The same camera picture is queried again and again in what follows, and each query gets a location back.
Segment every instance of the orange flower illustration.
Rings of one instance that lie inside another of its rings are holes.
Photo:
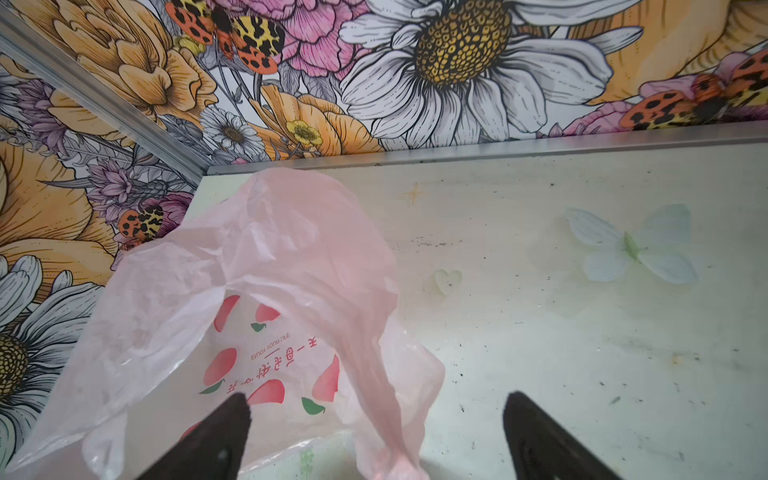
[[[157,116],[169,114],[200,126],[202,110],[218,102],[215,80],[188,48],[174,49],[172,37],[139,2],[12,3],[37,32],[160,125]],[[69,102],[56,117],[72,130],[101,135],[91,131],[93,115]]]
[[[384,151],[365,125],[334,103],[308,94],[296,98],[274,85],[262,87],[261,94],[272,110],[251,104],[269,129],[253,127],[272,160],[278,158],[276,151],[280,160]]]
[[[72,272],[75,284],[106,285],[118,252],[114,231],[91,208],[85,190],[43,183],[72,180],[74,170],[29,147],[0,143],[0,255],[9,263],[26,255],[41,261],[38,302],[62,270]]]
[[[569,38],[590,38],[640,26],[630,48],[609,54],[614,76],[589,104],[637,95],[642,84],[717,66],[732,51],[745,51],[768,36],[768,4],[754,0],[643,0],[623,12],[573,27]]]

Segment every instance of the pink plastic bag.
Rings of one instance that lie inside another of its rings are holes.
[[[154,427],[143,464],[243,392],[241,471],[351,430],[367,478],[427,478],[419,448],[445,369],[391,316],[397,296],[395,257],[345,187],[254,174],[126,257],[8,470],[84,438],[91,470],[117,478],[129,422]]]

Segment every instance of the metal frame edge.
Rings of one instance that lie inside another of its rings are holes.
[[[676,127],[651,131],[541,138],[458,147],[421,148],[378,154],[260,162],[241,165],[214,165],[207,175],[249,174],[272,167],[316,170],[344,167],[371,167],[426,164],[444,161],[491,158],[538,157],[657,148],[705,147],[711,145],[768,142],[768,121]]]

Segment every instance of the heart sticker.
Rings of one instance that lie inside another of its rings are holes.
[[[450,295],[456,290],[461,282],[462,273],[458,270],[453,270],[450,273],[445,270],[438,270],[435,272],[435,283],[437,283],[440,292],[445,296]]]

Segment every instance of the butterfly sticker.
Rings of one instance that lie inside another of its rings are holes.
[[[632,130],[738,121],[738,108],[768,104],[768,49],[741,62],[727,84],[715,74],[699,74],[692,85],[694,98],[669,90],[645,98],[632,107],[619,125]]]
[[[206,0],[173,0],[165,4],[165,11],[195,41],[212,45],[215,36],[228,59],[236,52],[257,74],[277,72],[273,57],[285,45],[285,31],[277,23],[256,15],[230,18],[219,5],[209,8]]]
[[[633,261],[675,285],[698,280],[690,260],[673,250],[676,245],[690,243],[690,211],[683,204],[659,208],[635,233],[621,233],[586,210],[570,209],[565,217],[579,241],[597,247],[584,259],[584,273],[589,280],[611,282],[621,278]]]

